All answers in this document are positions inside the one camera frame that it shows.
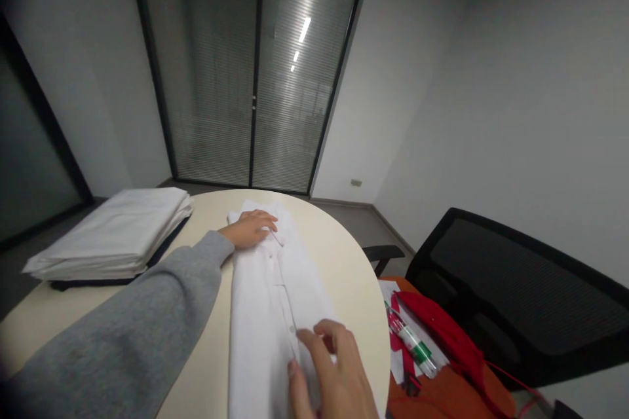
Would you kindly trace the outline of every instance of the red cloth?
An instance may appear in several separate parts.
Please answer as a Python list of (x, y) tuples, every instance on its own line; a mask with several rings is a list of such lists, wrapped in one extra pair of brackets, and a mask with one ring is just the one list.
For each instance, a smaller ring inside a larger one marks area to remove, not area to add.
[(417, 319), (430, 331), (432, 339), (447, 355), (458, 373), (463, 375), (478, 394), (487, 408), (500, 419), (509, 419), (489, 397), (484, 384), (485, 361), (481, 352), (460, 326), (441, 306), (418, 293), (396, 292)]

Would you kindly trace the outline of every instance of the gray sweater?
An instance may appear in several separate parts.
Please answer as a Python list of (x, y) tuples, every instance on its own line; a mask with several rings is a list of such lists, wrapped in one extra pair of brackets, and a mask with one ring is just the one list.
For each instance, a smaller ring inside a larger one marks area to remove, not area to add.
[(175, 249), (31, 357), (9, 384), (18, 406), (32, 418), (154, 417), (207, 324), (233, 250), (214, 231)]

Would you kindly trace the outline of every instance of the dark folded clothes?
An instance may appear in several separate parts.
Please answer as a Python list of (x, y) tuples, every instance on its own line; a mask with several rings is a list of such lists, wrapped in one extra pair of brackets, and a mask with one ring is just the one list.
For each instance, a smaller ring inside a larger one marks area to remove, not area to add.
[[(177, 234), (180, 233), (182, 228), (188, 222), (188, 219), (190, 219), (190, 216), (185, 218), (182, 222), (180, 222), (179, 225), (175, 229), (173, 229), (173, 231), (168, 235), (168, 237), (164, 239), (164, 242), (162, 242), (162, 244), (157, 248), (153, 256), (151, 256), (150, 260), (146, 264), (147, 268), (151, 268), (153, 265), (159, 262), (159, 259), (161, 259), (162, 256), (164, 255), (164, 252), (168, 250), (172, 241), (174, 241), (175, 237), (177, 237)], [(88, 287), (88, 286), (96, 286), (96, 287), (120, 286), (120, 285), (128, 285), (139, 276), (142, 276), (142, 274), (136, 275), (132, 278), (120, 278), (116, 280), (53, 280), (50, 282), (50, 287), (58, 291), (65, 291), (68, 288), (78, 288), (78, 287)]]

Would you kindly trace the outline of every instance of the hand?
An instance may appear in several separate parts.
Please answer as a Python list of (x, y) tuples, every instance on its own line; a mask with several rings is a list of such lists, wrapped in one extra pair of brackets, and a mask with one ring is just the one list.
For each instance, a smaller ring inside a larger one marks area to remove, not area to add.
[[(288, 376), (295, 419), (377, 419), (372, 389), (354, 335), (343, 324), (323, 319), (314, 327), (314, 332), (300, 329), (297, 337), (313, 358), (321, 391), (321, 410), (319, 414), (313, 411), (306, 378), (299, 364), (292, 360), (288, 364)], [(336, 354), (336, 365), (330, 354)]]
[(269, 231), (263, 230), (263, 227), (277, 232), (274, 221), (277, 221), (275, 216), (261, 209), (244, 211), (238, 221), (219, 229), (218, 232), (229, 239), (235, 248), (245, 249), (256, 245), (268, 235)]

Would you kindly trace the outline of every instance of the fingers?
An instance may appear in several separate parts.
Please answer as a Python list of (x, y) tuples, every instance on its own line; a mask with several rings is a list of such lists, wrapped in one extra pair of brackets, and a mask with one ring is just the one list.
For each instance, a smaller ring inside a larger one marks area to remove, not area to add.
[(266, 211), (263, 211), (262, 209), (255, 209), (254, 211), (243, 211), (240, 214), (240, 218), (239, 219), (244, 219), (244, 218), (249, 217), (249, 216), (269, 217), (269, 218), (271, 218), (272, 221), (277, 221), (277, 218), (275, 216), (273, 216), (272, 214), (267, 213)]
[(314, 333), (328, 339), (331, 344), (331, 353), (337, 354), (339, 366), (342, 368), (343, 360), (348, 360), (358, 353), (354, 335), (345, 326), (330, 319), (323, 319), (314, 327)]
[(264, 240), (264, 238), (265, 238), (266, 236), (268, 236), (268, 235), (269, 235), (269, 231), (258, 231), (258, 232), (256, 233), (256, 236), (257, 236), (257, 241), (258, 241), (258, 242), (263, 241), (263, 240)]
[(290, 381), (288, 394), (295, 419), (314, 419), (315, 415), (308, 398), (306, 378), (295, 360), (291, 360), (288, 364), (288, 378)]
[(277, 232), (277, 226), (275, 225), (275, 223), (273, 222), (273, 220), (270, 217), (258, 217), (258, 219), (256, 221), (256, 225), (257, 225), (258, 228), (267, 227), (267, 228), (273, 229), (275, 232)]
[(334, 364), (323, 340), (308, 329), (299, 329), (297, 338), (302, 341), (313, 358), (314, 369), (319, 378), (319, 383), (325, 384), (327, 379), (334, 374)]

